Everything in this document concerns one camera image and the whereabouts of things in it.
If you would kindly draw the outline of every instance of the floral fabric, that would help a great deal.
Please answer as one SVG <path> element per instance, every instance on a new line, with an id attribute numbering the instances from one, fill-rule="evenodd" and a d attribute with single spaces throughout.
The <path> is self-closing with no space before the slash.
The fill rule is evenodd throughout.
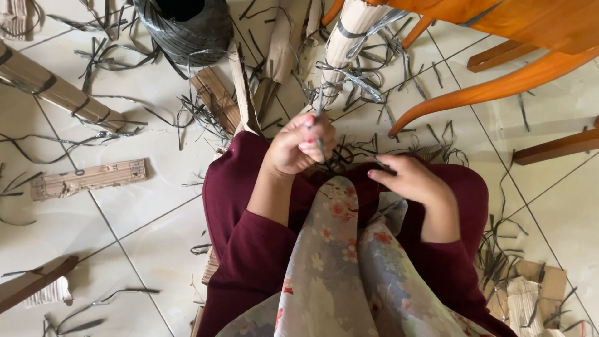
<path id="1" fill-rule="evenodd" d="M 356 191 L 346 178 L 329 180 L 298 236 L 281 292 L 218 336 L 491 337 L 445 307 L 416 272 L 389 230 L 401 227 L 406 209 L 404 201 L 373 221 L 358 242 Z"/>

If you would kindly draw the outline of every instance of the woman's left hand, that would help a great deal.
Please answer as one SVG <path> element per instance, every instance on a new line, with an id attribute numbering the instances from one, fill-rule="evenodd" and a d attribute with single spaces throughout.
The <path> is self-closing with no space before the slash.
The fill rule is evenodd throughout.
<path id="1" fill-rule="evenodd" d="M 313 110 L 295 116 L 274 138 L 262 162 L 272 174 L 292 177 L 321 161 L 322 153 L 316 144 L 317 139 L 322 142 L 326 159 L 331 157 L 337 145 L 335 127 L 326 115 L 321 115 L 318 122 L 314 123 L 315 113 Z"/>

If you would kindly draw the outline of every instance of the spool of strapping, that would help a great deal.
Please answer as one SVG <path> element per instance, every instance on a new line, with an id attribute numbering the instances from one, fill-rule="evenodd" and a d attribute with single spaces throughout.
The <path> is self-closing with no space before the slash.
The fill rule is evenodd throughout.
<path id="1" fill-rule="evenodd" d="M 190 66 L 201 67 L 213 64 L 225 55 L 233 36 L 233 23 L 225 0 L 195 1 L 193 8 L 189 8 L 188 4 L 192 2 L 188 0 L 162 2 L 134 0 L 135 11 L 150 35 L 174 62 L 187 65 L 189 59 Z"/>

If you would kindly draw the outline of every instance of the orange wooden chair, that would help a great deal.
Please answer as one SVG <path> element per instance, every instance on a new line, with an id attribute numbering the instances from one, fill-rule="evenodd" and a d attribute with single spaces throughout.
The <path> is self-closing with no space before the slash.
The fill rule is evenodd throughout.
<path id="1" fill-rule="evenodd" d="M 468 69 L 482 71 L 538 48 L 550 50 L 538 60 L 479 85 L 424 101 L 400 117 L 389 131 L 399 133 L 411 121 L 437 111 L 520 94 L 555 80 L 599 56 L 599 1 L 596 0 L 364 0 L 422 15 L 402 42 L 408 48 L 435 20 L 468 26 L 510 39 L 474 55 Z M 338 14 L 343 0 L 335 0 L 323 16 L 324 25 Z M 599 149 L 599 131 L 585 131 L 517 151 L 516 163 L 526 165 L 581 151 Z"/>

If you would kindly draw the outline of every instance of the maroon garment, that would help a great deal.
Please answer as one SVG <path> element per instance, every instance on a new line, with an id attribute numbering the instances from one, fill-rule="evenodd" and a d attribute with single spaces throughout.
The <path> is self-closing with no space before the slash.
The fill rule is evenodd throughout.
<path id="1" fill-rule="evenodd" d="M 208 296 L 198 337 L 213 337 L 229 322 L 281 291 L 297 234 L 312 201 L 330 177 L 298 174 L 291 190 L 289 228 L 246 210 L 268 143 L 249 132 L 239 133 L 228 151 L 206 172 L 202 189 L 210 239 L 220 266 L 208 283 Z M 469 168 L 442 164 L 426 166 L 443 179 L 458 201 L 461 240 L 422 243 L 422 204 L 408 200 L 397 237 L 414 267 L 449 308 L 473 320 L 497 337 L 516 337 L 486 309 L 477 286 L 474 256 L 488 213 L 484 180 Z M 362 165 L 344 176 L 356 188 L 358 226 L 364 227 L 387 189 L 367 176 L 375 164 Z"/>

